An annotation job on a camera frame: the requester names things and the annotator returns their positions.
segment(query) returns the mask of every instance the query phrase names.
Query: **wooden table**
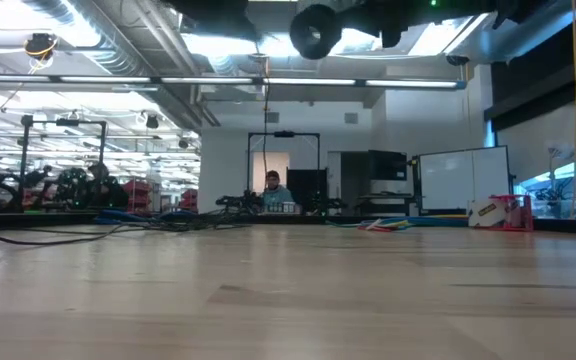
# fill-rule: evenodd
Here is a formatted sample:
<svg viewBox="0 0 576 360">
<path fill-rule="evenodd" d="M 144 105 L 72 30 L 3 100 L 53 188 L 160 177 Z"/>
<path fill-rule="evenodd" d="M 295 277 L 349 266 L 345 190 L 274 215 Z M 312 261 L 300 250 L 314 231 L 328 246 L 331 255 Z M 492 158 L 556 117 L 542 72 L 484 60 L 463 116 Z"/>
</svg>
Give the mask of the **wooden table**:
<svg viewBox="0 0 576 360">
<path fill-rule="evenodd" d="M 576 235 L 254 226 L 0 243 L 0 359 L 576 359 Z"/>
</svg>

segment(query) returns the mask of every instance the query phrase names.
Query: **whiteboard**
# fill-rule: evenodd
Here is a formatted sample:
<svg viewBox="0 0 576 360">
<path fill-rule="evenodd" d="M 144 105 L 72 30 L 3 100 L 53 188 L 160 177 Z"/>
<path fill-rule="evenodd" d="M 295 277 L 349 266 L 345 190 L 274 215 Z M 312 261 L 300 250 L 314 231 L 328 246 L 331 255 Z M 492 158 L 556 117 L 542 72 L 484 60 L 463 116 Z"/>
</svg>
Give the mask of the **whiteboard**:
<svg viewBox="0 0 576 360">
<path fill-rule="evenodd" d="M 466 209 L 472 197 L 472 153 L 466 151 L 419 158 L 423 209 Z"/>
<path fill-rule="evenodd" d="M 506 147 L 419 156 L 422 209 L 467 209 L 473 200 L 510 193 Z"/>
<path fill-rule="evenodd" d="M 506 147 L 478 149 L 472 152 L 475 193 L 473 200 L 509 193 L 508 152 Z"/>
</svg>

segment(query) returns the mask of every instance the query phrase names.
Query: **man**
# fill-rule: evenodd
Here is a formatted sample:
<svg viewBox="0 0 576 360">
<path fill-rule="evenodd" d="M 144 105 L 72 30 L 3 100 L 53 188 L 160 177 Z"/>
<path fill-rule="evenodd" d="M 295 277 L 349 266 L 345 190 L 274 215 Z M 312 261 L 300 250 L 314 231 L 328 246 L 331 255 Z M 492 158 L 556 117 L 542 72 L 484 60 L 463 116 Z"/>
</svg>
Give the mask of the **man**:
<svg viewBox="0 0 576 360">
<path fill-rule="evenodd" d="M 290 190 L 279 185 L 279 173 L 275 170 L 268 171 L 266 174 L 266 190 L 264 190 L 263 199 L 265 206 L 294 202 Z"/>
<path fill-rule="evenodd" d="M 119 185 L 117 179 L 110 175 L 103 163 L 97 163 L 88 168 L 94 177 L 88 182 L 88 204 L 92 206 L 125 207 L 129 202 L 129 195 Z M 97 186 L 101 182 L 101 193 L 97 194 Z"/>
</svg>

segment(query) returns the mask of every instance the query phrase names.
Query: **black monitor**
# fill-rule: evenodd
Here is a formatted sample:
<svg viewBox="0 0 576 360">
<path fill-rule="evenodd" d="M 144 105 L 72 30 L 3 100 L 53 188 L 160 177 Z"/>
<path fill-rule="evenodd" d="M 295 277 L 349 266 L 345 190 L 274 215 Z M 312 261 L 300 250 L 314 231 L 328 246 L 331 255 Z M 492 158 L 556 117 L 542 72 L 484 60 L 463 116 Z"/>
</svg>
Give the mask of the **black monitor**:
<svg viewBox="0 0 576 360">
<path fill-rule="evenodd" d="M 406 181 L 408 169 L 406 153 L 368 150 L 370 180 Z"/>
</svg>

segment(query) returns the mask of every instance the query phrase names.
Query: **shelving unit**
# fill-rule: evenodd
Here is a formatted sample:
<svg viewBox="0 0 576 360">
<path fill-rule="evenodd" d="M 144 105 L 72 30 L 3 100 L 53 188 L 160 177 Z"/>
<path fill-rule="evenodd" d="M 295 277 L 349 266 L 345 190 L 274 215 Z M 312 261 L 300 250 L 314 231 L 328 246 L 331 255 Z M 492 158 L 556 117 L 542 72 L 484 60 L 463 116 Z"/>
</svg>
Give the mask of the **shelving unit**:
<svg viewBox="0 0 576 360">
<path fill-rule="evenodd" d="M 152 211 L 153 187 L 150 180 L 133 176 L 123 185 L 123 188 L 130 196 L 128 200 L 128 211 L 133 213 Z"/>
</svg>

